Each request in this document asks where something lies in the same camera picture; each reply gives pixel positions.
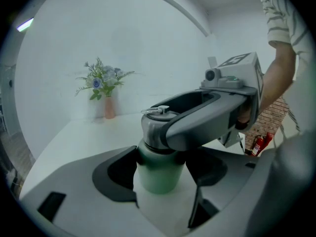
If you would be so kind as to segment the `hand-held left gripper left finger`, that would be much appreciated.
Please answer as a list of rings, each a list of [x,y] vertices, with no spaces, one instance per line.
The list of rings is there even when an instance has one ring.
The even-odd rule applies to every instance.
[[[133,190],[137,156],[132,146],[67,163],[21,203],[52,237],[156,237]]]

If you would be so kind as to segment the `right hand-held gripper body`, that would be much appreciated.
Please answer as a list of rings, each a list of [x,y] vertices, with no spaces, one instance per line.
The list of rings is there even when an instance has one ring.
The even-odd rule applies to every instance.
[[[201,89],[213,89],[222,92],[235,93],[246,97],[250,106],[250,118],[246,125],[236,128],[218,140],[228,148],[241,141],[239,134],[248,131],[259,115],[259,107],[263,92],[263,74],[256,52],[246,53],[229,58],[215,68],[205,71],[205,79],[201,82]]]

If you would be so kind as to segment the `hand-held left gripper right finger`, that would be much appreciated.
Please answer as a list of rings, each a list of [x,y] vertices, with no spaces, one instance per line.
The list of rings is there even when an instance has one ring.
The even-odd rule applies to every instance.
[[[190,231],[248,231],[267,182],[274,151],[257,158],[200,147],[186,153],[197,185]]]

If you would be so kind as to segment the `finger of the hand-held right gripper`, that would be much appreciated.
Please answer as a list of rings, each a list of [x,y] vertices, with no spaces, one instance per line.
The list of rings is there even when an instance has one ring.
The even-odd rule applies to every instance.
[[[190,109],[164,124],[160,140],[164,146],[175,151],[198,148],[230,132],[236,125],[243,95],[217,92],[221,97],[198,109]]]
[[[215,102],[220,97],[221,95],[215,91],[208,89],[196,89],[165,99],[153,105],[152,108],[168,106],[169,111],[181,114],[190,109],[200,109],[200,106],[204,107],[209,103]]]

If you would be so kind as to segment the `person's right hand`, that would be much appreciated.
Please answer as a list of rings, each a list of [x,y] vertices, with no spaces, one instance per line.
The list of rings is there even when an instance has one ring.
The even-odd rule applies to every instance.
[[[244,103],[238,113],[236,129],[246,131],[250,128],[251,104]]]

